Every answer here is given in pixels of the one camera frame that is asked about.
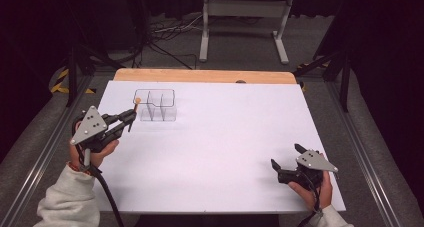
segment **transparent compartment box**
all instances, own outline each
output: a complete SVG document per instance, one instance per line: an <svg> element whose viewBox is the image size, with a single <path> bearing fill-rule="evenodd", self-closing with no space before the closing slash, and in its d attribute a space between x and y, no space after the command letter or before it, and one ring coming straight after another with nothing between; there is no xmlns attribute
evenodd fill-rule
<svg viewBox="0 0 424 227"><path fill-rule="evenodd" d="M177 107L175 105L175 91L172 89L138 89L133 102L140 103L137 115L141 121L175 121Z"/></svg>

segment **white sleeve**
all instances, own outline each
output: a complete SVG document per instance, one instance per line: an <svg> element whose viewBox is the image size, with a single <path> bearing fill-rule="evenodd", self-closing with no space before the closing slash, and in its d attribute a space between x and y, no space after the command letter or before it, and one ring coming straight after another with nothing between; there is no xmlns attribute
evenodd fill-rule
<svg viewBox="0 0 424 227"><path fill-rule="evenodd" d="M322 217L318 214L312 217L309 224L314 227L353 227L353 225L346 223L332 205L322 209L322 214Z"/></svg>
<svg viewBox="0 0 424 227"><path fill-rule="evenodd" d="M97 227L100 212L93 186L94 177L66 166L38 204L37 215L43 220L35 227Z"/></svg>

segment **metal rail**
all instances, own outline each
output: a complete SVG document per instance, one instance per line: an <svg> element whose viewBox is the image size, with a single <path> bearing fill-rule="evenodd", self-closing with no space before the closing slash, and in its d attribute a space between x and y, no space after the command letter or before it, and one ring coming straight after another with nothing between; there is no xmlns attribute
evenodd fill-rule
<svg viewBox="0 0 424 227"><path fill-rule="evenodd" d="M339 102L339 93L334 82L326 82L327 89L330 93L331 99L335 105L337 105L337 111L342 119L349 136L353 142L353 152L355 153L356 159L364 173L365 179L374 197L378 209L380 210L381 216L386 224L390 227L401 227L403 226L394 212L392 205L386 195L384 187L377 176L377 173L368 158L368 154L365 151L365 147L362 144L359 134L350 118L350 115L343 111L343 108Z"/></svg>
<svg viewBox="0 0 424 227"><path fill-rule="evenodd" d="M65 128L68 128L68 121L72 113L75 111L79 101L81 100L84 91L88 88L92 78L92 76L81 77L81 82L78 86L78 95L76 96L73 103L68 108L66 108L60 116L52 135L44 146L43 151L26 177L21 190L19 191L9 211L1 222L1 227L12 227L21 217L22 212L28 204L28 201L34 193L38 183L41 180L41 177L43 176L48 164L50 163L50 160L53 157L54 152L57 149L60 135L63 133Z"/></svg>

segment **white paper sheet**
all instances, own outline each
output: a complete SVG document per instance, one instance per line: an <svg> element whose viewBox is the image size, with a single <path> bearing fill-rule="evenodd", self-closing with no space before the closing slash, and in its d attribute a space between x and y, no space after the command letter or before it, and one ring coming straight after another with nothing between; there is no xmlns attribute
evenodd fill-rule
<svg viewBox="0 0 424 227"><path fill-rule="evenodd" d="M325 153L298 85L110 81L99 112L133 108L137 89L175 90L177 117L137 118L103 162L100 169L120 211L306 211L300 197L278 183L270 162L294 169L300 155L295 143ZM331 178L333 205L345 210ZM94 191L100 210L111 210L100 184Z"/></svg>

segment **hand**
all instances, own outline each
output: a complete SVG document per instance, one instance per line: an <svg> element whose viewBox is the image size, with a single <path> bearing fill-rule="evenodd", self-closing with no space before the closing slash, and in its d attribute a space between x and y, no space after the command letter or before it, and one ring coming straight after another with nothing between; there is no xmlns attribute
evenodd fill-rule
<svg viewBox="0 0 424 227"><path fill-rule="evenodd" d="M315 205L315 195L313 191L306 190L295 182L290 182L288 185L305 201L308 210L313 211ZM331 205L331 199L333 196L333 186L331 185L330 174L328 173L328 171L323 171L322 184L321 187L317 188L317 192L320 193L319 201L321 209L324 209L325 207Z"/></svg>
<svg viewBox="0 0 424 227"><path fill-rule="evenodd" d="M75 130L78 129L80 124L81 124L81 122L76 124ZM91 153L90 154L91 155L90 156L91 164L98 168L102 164L103 159L106 156L112 154L113 151L115 151L115 148L116 148L116 146L118 146L118 144L119 144L119 140L113 140L109 144L107 144L106 147L100 153ZM70 154L70 157L71 157L71 164L73 166L79 167L80 166L79 154L78 154L78 151L77 151L75 145L69 144L69 154Z"/></svg>

